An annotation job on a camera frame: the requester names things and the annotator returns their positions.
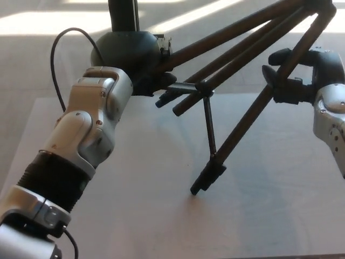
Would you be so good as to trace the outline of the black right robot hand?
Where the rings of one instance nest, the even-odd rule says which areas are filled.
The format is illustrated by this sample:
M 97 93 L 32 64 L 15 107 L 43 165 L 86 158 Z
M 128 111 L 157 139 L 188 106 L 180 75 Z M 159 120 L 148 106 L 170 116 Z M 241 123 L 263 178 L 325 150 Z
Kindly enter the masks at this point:
M 298 61 L 299 65 L 313 69 L 309 85 L 305 85 L 302 79 L 281 79 L 271 66 L 282 65 L 291 53 L 292 49 L 289 48 L 276 51 L 269 56 L 269 65 L 262 66 L 266 84 L 273 90 L 273 100 L 276 103 L 312 104 L 318 90 L 331 84 L 344 84 L 344 68 L 340 55 L 318 47 L 308 50 Z

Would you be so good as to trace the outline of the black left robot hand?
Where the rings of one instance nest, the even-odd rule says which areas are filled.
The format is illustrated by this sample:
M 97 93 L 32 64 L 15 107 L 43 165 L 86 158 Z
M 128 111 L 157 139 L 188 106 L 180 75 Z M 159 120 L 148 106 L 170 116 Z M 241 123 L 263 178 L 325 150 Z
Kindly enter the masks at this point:
M 108 32 L 97 40 L 100 54 L 91 52 L 92 66 L 116 67 L 125 71 L 133 83 L 133 96 L 152 97 L 177 81 L 171 69 L 156 72 L 172 52 L 171 39 L 148 31 Z

